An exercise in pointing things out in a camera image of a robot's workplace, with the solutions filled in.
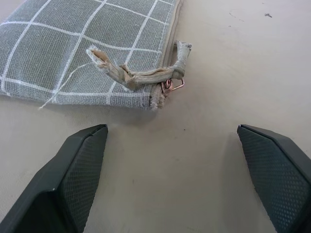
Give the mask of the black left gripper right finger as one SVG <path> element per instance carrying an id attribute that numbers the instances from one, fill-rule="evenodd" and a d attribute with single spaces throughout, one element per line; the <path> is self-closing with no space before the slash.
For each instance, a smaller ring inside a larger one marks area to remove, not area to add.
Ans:
<path id="1" fill-rule="evenodd" d="M 311 159 L 290 138 L 239 125 L 255 191 L 277 233 L 311 233 Z"/>

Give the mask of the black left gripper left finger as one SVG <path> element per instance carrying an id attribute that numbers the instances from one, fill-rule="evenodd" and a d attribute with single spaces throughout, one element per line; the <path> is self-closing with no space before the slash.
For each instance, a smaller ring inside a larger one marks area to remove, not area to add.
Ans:
<path id="1" fill-rule="evenodd" d="M 0 222 L 0 233 L 83 233 L 98 188 L 108 127 L 69 136 Z"/>

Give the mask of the grey checked fabric pouch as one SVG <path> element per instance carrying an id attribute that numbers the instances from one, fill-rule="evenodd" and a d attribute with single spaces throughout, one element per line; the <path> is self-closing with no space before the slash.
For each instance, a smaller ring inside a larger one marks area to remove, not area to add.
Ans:
<path id="1" fill-rule="evenodd" d="M 161 84 L 135 91 L 92 50 L 134 74 L 169 67 L 182 0 L 27 0 L 0 24 L 0 95 L 65 105 L 158 109 Z"/>

